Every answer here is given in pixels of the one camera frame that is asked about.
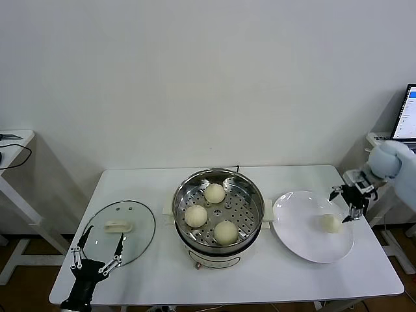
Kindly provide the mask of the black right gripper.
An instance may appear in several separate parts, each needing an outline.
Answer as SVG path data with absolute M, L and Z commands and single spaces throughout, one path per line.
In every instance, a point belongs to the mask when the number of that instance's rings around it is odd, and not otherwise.
M 342 223 L 359 220 L 363 215 L 363 210 L 368 208 L 369 196 L 362 194 L 356 187 L 339 185 L 332 187 L 329 200 L 334 200 L 340 194 L 350 208 L 349 215 L 343 219 Z

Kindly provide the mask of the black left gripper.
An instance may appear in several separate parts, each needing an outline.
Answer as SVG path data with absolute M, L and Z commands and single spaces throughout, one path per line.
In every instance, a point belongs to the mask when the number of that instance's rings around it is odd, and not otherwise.
M 69 297 L 61 303 L 62 306 L 90 306 L 96 285 L 105 280 L 106 276 L 122 263 L 123 233 L 120 236 L 113 258 L 107 263 L 81 258 L 92 228 L 93 226 L 89 226 L 81 235 L 76 247 L 70 248 L 70 268 L 75 277 L 75 282 Z

